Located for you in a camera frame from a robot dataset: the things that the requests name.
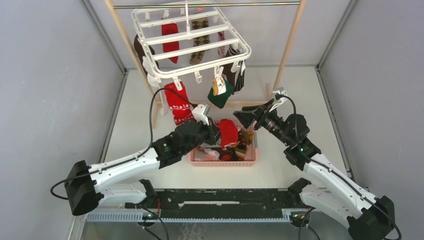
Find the plain red sock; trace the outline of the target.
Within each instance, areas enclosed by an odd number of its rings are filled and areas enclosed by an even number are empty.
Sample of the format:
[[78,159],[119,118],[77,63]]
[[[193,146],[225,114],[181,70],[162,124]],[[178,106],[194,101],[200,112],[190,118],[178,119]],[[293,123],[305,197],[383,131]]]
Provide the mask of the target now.
[[222,119],[216,125],[221,133],[221,148],[233,145],[238,141],[238,129],[232,120]]

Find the brown argyle sock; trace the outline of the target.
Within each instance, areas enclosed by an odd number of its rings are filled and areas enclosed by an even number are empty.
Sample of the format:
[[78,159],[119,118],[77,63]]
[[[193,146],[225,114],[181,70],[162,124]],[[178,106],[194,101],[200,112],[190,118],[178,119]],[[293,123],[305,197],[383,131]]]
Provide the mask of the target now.
[[[207,27],[209,27],[209,18],[203,17],[203,18],[199,18],[199,19],[194,19],[194,20],[191,21],[191,26],[192,26],[193,30],[199,30],[199,29],[207,28]],[[206,44],[209,44],[209,43],[210,43],[210,36],[208,34],[203,35],[203,36],[198,36],[198,37],[195,37],[193,39],[193,46],[194,47],[206,45]],[[191,64],[191,65],[200,64],[201,61],[203,60],[205,53],[206,53],[205,50],[193,52],[190,56],[189,64]]]

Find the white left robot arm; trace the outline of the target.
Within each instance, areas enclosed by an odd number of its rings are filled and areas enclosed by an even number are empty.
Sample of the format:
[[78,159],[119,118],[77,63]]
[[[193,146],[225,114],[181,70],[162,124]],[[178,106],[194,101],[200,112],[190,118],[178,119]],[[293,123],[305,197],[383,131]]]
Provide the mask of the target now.
[[213,122],[188,121],[139,152],[102,164],[76,162],[64,182],[72,215],[80,216],[96,209],[113,196],[109,188],[116,183],[173,165],[202,144],[216,144],[221,136]]

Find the pink patterned sock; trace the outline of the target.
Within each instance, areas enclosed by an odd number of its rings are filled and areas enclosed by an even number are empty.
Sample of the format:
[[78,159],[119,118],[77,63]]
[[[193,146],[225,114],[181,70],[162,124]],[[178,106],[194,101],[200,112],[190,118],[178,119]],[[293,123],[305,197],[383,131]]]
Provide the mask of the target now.
[[212,148],[198,147],[194,150],[193,161],[195,162],[213,162],[220,160],[220,153]]

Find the wooden hanger stand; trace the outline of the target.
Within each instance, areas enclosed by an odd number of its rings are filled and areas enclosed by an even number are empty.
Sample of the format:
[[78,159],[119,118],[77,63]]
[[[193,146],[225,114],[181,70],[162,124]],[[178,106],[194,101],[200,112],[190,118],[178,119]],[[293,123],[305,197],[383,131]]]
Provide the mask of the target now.
[[214,108],[261,105],[262,100],[231,100],[247,83],[246,61],[253,51],[213,0],[118,5],[106,1],[129,54],[153,94],[171,84],[187,91],[189,82],[205,86]]

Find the red black argyle sock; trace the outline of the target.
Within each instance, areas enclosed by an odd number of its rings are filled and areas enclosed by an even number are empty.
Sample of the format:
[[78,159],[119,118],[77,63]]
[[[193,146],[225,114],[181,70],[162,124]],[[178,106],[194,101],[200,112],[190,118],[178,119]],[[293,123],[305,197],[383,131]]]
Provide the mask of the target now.
[[246,145],[246,141],[243,136],[244,131],[245,130],[240,130],[238,132],[238,140],[236,143],[220,149],[219,160],[232,162],[244,161],[248,147],[250,146]]

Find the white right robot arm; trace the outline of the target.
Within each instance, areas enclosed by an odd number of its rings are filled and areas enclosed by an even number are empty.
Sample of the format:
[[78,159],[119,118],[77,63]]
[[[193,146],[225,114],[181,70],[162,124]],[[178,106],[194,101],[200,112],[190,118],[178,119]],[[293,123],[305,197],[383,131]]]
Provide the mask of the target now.
[[307,137],[310,129],[305,117],[296,112],[279,117],[270,102],[245,106],[233,115],[246,128],[266,129],[282,142],[291,165],[312,176],[326,190],[300,178],[289,188],[289,203],[317,209],[344,227],[353,240],[386,240],[396,229],[394,203],[387,196],[376,197],[337,169]]

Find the pink plastic basket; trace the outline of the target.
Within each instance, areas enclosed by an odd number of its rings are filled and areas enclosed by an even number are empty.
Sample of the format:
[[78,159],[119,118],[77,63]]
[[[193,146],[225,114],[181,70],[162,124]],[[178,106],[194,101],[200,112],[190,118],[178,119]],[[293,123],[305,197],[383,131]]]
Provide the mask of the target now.
[[253,127],[245,128],[236,121],[238,140],[225,148],[197,147],[188,154],[195,167],[252,167],[258,161],[258,143]]

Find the green dotted sock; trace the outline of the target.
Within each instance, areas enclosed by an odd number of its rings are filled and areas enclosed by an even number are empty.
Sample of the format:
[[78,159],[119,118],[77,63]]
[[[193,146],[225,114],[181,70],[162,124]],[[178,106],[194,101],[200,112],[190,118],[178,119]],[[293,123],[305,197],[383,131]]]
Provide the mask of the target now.
[[223,109],[233,92],[234,87],[226,79],[214,78],[207,99],[219,109]]

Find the dark brown sock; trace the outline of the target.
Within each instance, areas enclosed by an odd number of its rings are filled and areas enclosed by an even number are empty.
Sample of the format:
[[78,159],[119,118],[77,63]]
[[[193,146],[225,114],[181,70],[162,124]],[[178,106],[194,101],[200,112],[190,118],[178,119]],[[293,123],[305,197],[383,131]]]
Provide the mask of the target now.
[[[133,47],[134,47],[135,52],[137,53],[137,56],[139,58],[140,63],[143,63],[143,57],[145,57],[146,54],[145,54],[145,51],[144,51],[144,49],[143,49],[143,47],[142,47],[142,45],[139,41],[139,36],[137,34],[134,37]],[[149,49],[150,49],[152,54],[155,54],[155,50],[151,46],[149,46]],[[145,69],[144,66],[143,66],[143,71],[144,71],[144,74],[147,77],[148,71]]]

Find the red white patterned sock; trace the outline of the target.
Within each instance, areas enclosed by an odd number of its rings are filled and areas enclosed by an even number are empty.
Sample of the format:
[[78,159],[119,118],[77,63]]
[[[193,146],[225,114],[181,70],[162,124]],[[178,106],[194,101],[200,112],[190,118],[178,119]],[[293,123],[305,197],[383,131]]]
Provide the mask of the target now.
[[[184,99],[188,100],[186,88],[183,83],[181,83],[181,90],[177,89],[177,86],[174,83],[168,83],[164,86],[166,89],[170,89],[178,93]],[[195,121],[195,118],[192,114],[191,105],[178,97],[175,93],[165,90],[166,101],[169,106],[170,111],[173,115],[173,121],[176,126],[183,124],[186,121]]]

